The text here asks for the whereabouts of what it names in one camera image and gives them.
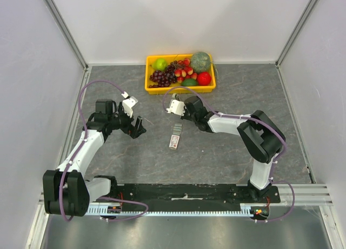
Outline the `green white stapler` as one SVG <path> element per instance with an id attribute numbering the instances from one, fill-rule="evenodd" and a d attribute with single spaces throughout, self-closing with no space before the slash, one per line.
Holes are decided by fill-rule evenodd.
<path id="1" fill-rule="evenodd" d="M 180 97 L 179 97 L 179 95 L 178 95 L 177 93 L 174 93 L 174 94 L 172 95 L 172 98 L 175 99 L 175 100 L 177 100 L 177 101 L 181 101 L 181 99 L 180 99 Z"/>

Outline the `red white staple box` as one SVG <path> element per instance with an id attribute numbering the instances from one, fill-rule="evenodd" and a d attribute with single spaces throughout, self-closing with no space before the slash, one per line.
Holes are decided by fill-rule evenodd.
<path id="1" fill-rule="evenodd" d="M 176 123 L 172 129 L 172 135 L 169 142 L 170 149 L 173 149 L 173 150 L 177 149 L 181 133 L 182 133 L 182 124 Z"/>

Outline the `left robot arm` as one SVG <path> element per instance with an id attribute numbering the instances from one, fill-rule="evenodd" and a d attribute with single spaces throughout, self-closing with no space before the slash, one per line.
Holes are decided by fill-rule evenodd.
<path id="1" fill-rule="evenodd" d="M 96 152 L 115 130 L 121 130 L 132 139 L 146 132 L 142 118 L 133 116 L 137 104 L 135 97 L 116 103 L 111 99 L 99 99 L 95 112 L 82 128 L 81 137 L 67 158 L 55 170 L 43 175 L 44 208 L 48 214 L 82 217 L 89 204 L 100 197 L 107 202 L 120 198 L 114 176 L 95 176 L 84 179 L 85 173 Z"/>

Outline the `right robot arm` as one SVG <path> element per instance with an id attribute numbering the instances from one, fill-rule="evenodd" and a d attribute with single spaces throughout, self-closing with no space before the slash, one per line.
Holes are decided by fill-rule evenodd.
<path id="1" fill-rule="evenodd" d="M 227 115 L 207 110 L 200 97 L 192 96 L 178 102 L 177 112 L 181 119 L 193 122 L 203 132 L 239 136 L 253 158 L 252 174 L 243 198 L 257 203 L 269 194 L 272 166 L 287 145 L 282 131 L 263 111 L 245 116 Z"/>

